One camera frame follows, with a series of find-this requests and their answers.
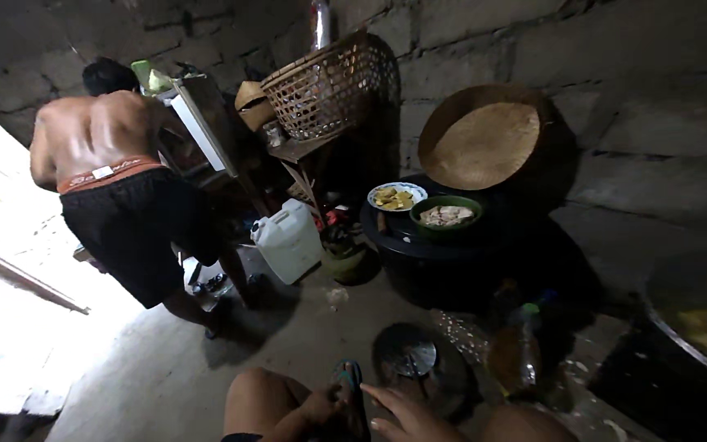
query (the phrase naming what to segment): blue flip-flop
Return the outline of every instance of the blue flip-flop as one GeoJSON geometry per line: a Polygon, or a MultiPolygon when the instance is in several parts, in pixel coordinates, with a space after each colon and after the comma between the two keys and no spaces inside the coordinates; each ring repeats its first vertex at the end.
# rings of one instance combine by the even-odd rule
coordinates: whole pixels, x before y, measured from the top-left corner
{"type": "Polygon", "coordinates": [[[352,430],[351,436],[355,437],[356,441],[358,442],[370,442],[370,429],[368,428],[367,415],[365,414],[365,401],[362,397],[362,391],[360,387],[364,379],[361,375],[361,367],[359,367],[359,363],[352,359],[343,359],[339,363],[337,363],[337,366],[335,367],[335,373],[337,373],[337,375],[335,376],[335,382],[347,381],[349,383],[352,400],[350,407],[353,407],[353,409],[356,410],[358,414],[359,422],[357,433],[359,434],[355,434],[353,428],[349,428],[350,430],[352,430]],[[345,364],[347,363],[350,364],[351,368],[353,369],[353,375],[351,375],[349,371],[345,369],[345,364]]]}

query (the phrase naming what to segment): hand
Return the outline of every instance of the hand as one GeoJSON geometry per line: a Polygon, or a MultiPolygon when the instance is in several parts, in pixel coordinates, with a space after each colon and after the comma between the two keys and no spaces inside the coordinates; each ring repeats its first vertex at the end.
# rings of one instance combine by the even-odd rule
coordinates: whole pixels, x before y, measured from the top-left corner
{"type": "Polygon", "coordinates": [[[346,406],[346,401],[335,396],[340,388],[340,385],[334,385],[314,391],[299,407],[300,415],[314,426],[324,425],[346,406]]]}
{"type": "Polygon", "coordinates": [[[466,442],[466,438],[433,412],[394,389],[361,385],[381,406],[398,418],[402,428],[386,419],[372,419],[370,426],[390,442],[466,442]]]}

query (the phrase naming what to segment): foot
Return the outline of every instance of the foot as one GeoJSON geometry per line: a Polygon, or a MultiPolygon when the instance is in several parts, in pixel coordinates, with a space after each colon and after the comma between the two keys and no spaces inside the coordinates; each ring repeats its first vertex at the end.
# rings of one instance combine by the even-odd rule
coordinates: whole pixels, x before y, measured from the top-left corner
{"type": "Polygon", "coordinates": [[[343,360],[335,368],[331,383],[341,386],[337,393],[338,399],[345,400],[348,405],[342,412],[338,423],[339,429],[344,430],[350,437],[346,440],[369,442],[370,430],[367,426],[365,405],[359,385],[362,382],[361,368],[354,361],[343,360]]]}
{"type": "Polygon", "coordinates": [[[258,310],[262,307],[261,295],[266,284],[266,276],[262,273],[254,273],[248,277],[248,286],[244,293],[239,292],[239,296],[248,310],[258,310]]]}
{"type": "Polygon", "coordinates": [[[203,336],[207,339],[215,339],[222,335],[222,330],[225,327],[225,322],[228,320],[231,309],[233,308],[230,298],[220,297],[217,304],[212,307],[209,315],[211,324],[207,326],[203,332],[203,336]]]}

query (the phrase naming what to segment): underwear waistband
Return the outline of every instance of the underwear waistband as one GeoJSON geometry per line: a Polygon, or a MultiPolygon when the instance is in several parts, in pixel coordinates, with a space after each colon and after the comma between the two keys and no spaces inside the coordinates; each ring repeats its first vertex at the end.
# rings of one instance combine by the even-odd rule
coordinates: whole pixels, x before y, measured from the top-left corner
{"type": "Polygon", "coordinates": [[[149,155],[128,156],[112,165],[67,178],[56,186],[56,190],[64,195],[75,190],[93,189],[156,167],[165,166],[149,155]]]}

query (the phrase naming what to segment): food in bowl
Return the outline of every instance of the food in bowl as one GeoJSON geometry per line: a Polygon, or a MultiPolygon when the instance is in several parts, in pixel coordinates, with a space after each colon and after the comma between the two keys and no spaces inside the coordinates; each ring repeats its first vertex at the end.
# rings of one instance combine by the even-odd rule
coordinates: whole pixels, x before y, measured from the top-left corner
{"type": "Polygon", "coordinates": [[[476,216],[473,210],[468,207],[453,205],[437,205],[430,210],[419,215],[419,219],[425,226],[448,227],[466,223],[476,216]]]}
{"type": "Polygon", "coordinates": [[[411,208],[414,205],[413,194],[405,190],[398,191],[396,187],[384,187],[376,191],[376,205],[387,210],[411,208]]]}

